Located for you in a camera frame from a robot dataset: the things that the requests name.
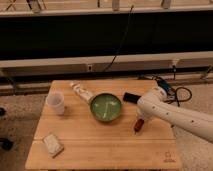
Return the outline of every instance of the green bowl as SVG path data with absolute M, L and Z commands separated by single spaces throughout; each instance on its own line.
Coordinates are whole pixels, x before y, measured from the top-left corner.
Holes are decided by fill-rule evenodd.
M 102 93 L 95 96 L 90 103 L 90 110 L 99 121 L 110 122 L 121 113 L 121 101 L 113 94 Z

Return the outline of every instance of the logo on table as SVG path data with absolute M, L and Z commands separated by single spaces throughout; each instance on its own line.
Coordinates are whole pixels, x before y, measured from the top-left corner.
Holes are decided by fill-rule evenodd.
M 164 160 L 165 163 L 175 163 L 176 162 L 174 159 L 172 159 L 172 154 L 169 151 L 165 152 L 165 157 L 166 157 Z

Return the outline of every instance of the paper cup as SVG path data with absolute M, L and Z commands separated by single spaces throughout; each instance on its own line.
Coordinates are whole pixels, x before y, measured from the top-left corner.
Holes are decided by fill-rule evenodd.
M 49 93 L 46 98 L 46 104 L 51 108 L 54 114 L 62 115 L 64 113 L 64 95 L 62 92 Z

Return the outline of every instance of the black panel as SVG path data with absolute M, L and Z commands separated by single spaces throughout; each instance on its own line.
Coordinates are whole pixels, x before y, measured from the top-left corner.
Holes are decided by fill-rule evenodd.
M 114 55 L 128 14 L 0 18 L 0 58 Z M 132 14 L 120 54 L 213 50 L 213 12 Z

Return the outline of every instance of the chair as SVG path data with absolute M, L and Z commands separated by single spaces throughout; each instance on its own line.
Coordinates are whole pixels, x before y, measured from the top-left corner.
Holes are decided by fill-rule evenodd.
M 6 111 L 4 108 L 0 108 L 0 116 L 5 115 Z M 0 138 L 0 143 L 2 143 L 1 147 L 4 150 L 10 150 L 13 147 L 13 142 L 8 140 L 7 138 Z

